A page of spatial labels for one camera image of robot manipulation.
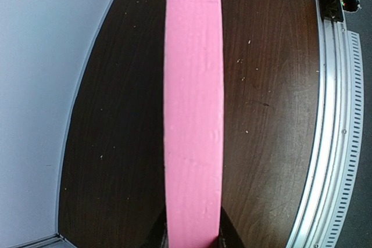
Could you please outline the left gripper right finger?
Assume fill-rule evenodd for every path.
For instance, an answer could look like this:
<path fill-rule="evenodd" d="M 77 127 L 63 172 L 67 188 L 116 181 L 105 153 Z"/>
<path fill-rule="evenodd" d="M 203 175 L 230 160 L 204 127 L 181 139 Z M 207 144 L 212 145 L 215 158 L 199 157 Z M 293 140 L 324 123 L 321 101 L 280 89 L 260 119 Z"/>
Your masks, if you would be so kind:
<path fill-rule="evenodd" d="M 220 211 L 220 228 L 217 238 L 218 248 L 245 248 L 242 239 L 222 207 Z"/>

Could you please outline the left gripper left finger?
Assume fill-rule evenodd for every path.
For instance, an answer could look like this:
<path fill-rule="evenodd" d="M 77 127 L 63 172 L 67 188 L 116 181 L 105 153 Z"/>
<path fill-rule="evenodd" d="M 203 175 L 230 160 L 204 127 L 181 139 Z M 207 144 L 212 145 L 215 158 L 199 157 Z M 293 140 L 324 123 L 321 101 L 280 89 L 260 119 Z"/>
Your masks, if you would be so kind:
<path fill-rule="evenodd" d="M 150 233 L 146 237 L 142 248 L 168 248 L 166 210 L 162 210 L 155 221 Z"/>

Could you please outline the wooden picture frame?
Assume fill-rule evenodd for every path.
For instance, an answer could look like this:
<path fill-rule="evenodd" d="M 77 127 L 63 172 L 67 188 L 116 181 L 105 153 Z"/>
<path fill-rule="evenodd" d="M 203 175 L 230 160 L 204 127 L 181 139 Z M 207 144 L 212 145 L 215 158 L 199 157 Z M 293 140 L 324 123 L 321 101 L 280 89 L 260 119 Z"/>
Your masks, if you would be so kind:
<path fill-rule="evenodd" d="M 223 176 L 221 0 L 166 0 L 164 174 L 170 247 L 211 247 Z"/>

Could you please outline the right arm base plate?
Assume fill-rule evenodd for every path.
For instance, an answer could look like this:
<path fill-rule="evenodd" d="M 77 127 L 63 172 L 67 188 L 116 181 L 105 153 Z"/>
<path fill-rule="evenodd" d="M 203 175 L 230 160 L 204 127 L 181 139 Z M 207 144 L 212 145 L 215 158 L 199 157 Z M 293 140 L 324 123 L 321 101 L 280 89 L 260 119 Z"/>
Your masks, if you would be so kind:
<path fill-rule="evenodd" d="M 323 20 L 344 21 L 344 12 L 357 12 L 361 9 L 360 0 L 319 0 L 320 15 Z"/>

